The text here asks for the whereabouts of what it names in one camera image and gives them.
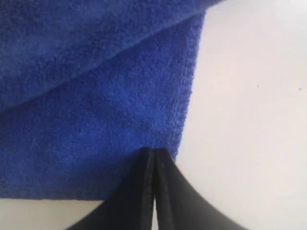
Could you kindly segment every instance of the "microfiber towel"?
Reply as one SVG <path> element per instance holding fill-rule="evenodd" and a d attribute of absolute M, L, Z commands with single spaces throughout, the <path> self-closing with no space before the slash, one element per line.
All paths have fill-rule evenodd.
<path fill-rule="evenodd" d="M 0 197 L 106 199 L 177 154 L 216 0 L 0 0 Z"/>

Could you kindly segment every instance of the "blue towel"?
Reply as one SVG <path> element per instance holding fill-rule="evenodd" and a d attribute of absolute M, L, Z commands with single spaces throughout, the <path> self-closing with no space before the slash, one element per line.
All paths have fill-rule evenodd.
<path fill-rule="evenodd" d="M 0 1 L 0 197 L 106 199 L 174 156 L 216 0 Z"/>

